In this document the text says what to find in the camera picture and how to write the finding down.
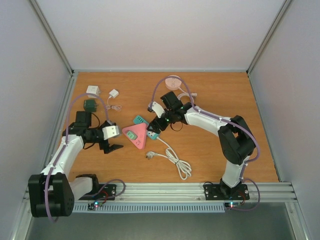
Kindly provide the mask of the light green plug adapter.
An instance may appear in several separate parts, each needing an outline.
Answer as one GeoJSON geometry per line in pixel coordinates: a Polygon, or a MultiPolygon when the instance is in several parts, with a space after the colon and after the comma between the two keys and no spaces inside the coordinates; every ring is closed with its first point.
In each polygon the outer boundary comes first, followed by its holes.
{"type": "Polygon", "coordinates": [[[130,140],[136,140],[137,139],[137,135],[133,132],[133,131],[131,131],[131,130],[128,130],[127,132],[126,132],[126,136],[130,139],[130,140]]]}

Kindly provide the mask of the white cube socket adapter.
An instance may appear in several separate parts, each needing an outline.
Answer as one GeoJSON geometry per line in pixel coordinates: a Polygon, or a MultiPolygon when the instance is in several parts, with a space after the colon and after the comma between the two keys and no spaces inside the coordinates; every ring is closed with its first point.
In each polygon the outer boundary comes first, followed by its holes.
{"type": "Polygon", "coordinates": [[[97,85],[88,85],[86,89],[89,98],[96,98],[100,96],[100,88],[97,85]]]}

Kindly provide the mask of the teal power strip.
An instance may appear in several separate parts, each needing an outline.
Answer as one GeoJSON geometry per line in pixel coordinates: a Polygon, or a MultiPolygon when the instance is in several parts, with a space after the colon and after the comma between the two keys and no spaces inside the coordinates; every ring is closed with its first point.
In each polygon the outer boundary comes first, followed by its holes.
{"type": "MultiPolygon", "coordinates": [[[[133,119],[133,123],[134,123],[135,125],[144,123],[144,124],[146,124],[147,126],[149,126],[149,122],[146,121],[146,120],[145,120],[142,116],[140,116],[140,115],[137,115],[137,116],[133,119]]],[[[153,132],[153,131],[149,131],[149,130],[147,131],[146,135],[147,135],[150,139],[152,139],[152,140],[156,140],[156,139],[158,139],[158,137],[159,137],[159,134],[157,134],[157,133],[155,133],[155,132],[153,132]]]]}

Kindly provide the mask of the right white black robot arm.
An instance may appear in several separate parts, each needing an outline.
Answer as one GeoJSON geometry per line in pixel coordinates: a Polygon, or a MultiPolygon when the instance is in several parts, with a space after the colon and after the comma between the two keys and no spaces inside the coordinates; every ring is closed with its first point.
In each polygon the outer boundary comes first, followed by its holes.
{"type": "Polygon", "coordinates": [[[225,199],[234,197],[239,191],[245,164],[258,147],[245,120],[239,115],[230,118],[210,113],[192,101],[183,104],[173,91],[160,99],[165,107],[155,101],[148,105],[148,111],[154,112],[156,117],[149,123],[147,130],[160,134],[169,125],[180,122],[199,127],[217,136],[226,158],[219,192],[225,199]]]}

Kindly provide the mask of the green cube socket adapter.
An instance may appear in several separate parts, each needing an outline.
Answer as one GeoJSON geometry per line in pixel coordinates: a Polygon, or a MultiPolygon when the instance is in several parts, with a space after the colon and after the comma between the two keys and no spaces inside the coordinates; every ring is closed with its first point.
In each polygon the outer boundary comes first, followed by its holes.
{"type": "Polygon", "coordinates": [[[86,112],[95,113],[97,111],[98,104],[94,99],[86,99],[83,102],[83,109],[86,112]]]}

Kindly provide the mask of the pink triangular power strip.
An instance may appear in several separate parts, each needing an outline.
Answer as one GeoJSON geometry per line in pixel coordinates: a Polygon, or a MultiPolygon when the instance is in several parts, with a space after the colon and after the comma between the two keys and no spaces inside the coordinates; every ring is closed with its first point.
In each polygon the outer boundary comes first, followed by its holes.
{"type": "Polygon", "coordinates": [[[122,133],[126,138],[139,150],[143,150],[146,145],[146,140],[147,140],[147,125],[145,123],[140,123],[140,124],[135,124],[132,126],[128,126],[122,129],[122,133]],[[137,135],[136,140],[130,140],[126,132],[127,131],[132,131],[137,135]]]}

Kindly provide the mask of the white usb charger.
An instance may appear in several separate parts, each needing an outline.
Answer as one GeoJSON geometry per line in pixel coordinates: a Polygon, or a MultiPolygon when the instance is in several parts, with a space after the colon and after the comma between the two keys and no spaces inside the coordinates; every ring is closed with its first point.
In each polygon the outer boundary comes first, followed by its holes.
{"type": "Polygon", "coordinates": [[[113,89],[109,92],[109,98],[116,98],[119,95],[119,92],[116,89],[113,89]]]}

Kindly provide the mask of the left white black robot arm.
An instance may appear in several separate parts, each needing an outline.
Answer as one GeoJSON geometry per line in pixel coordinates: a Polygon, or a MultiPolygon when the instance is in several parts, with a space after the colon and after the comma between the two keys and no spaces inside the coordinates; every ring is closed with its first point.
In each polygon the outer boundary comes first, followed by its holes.
{"type": "Polygon", "coordinates": [[[32,216],[49,219],[68,217],[76,200],[96,199],[104,189],[96,174],[80,174],[70,182],[69,173],[85,144],[97,144],[104,154],[121,149],[122,145],[109,143],[109,139],[119,134],[120,129],[116,123],[105,121],[92,127],[92,113],[77,111],[75,121],[63,131],[52,160],[41,173],[31,175],[28,180],[32,216]]]}

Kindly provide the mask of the round pink power strip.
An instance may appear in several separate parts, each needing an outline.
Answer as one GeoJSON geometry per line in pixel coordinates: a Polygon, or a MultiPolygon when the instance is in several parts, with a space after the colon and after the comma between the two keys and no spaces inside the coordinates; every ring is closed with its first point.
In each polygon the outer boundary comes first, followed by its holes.
{"type": "Polygon", "coordinates": [[[168,78],[164,81],[167,89],[175,91],[181,88],[182,81],[177,75],[169,75],[168,78]]]}

